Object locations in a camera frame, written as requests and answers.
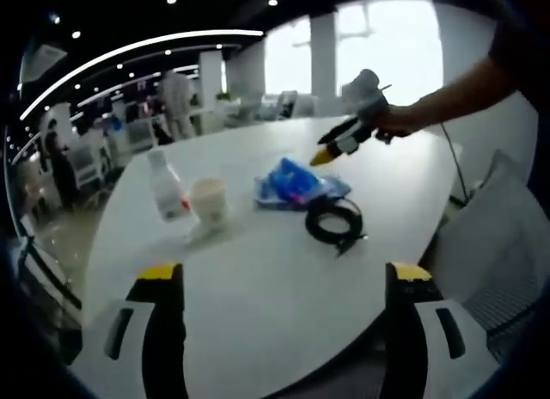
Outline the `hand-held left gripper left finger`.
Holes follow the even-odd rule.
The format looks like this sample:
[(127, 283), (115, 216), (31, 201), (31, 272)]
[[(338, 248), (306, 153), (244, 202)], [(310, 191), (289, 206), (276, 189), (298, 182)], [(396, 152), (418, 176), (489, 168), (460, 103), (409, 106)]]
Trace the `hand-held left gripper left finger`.
[(79, 379), (96, 398), (187, 398), (183, 266), (144, 269), (84, 329)]

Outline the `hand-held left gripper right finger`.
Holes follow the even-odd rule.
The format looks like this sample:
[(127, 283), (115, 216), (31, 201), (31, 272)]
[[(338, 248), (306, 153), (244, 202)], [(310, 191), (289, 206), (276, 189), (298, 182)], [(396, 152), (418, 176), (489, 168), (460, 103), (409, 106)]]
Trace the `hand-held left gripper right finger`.
[(486, 331), (430, 273), (386, 265), (383, 398), (469, 398), (498, 369)]

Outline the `person's right hand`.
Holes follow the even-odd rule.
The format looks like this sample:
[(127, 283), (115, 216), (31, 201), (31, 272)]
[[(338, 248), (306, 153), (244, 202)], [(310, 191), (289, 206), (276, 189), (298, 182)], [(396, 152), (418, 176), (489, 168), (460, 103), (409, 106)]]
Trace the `person's right hand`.
[(390, 105), (373, 120), (376, 137), (381, 141), (404, 138), (424, 128), (415, 106), (398, 107)]

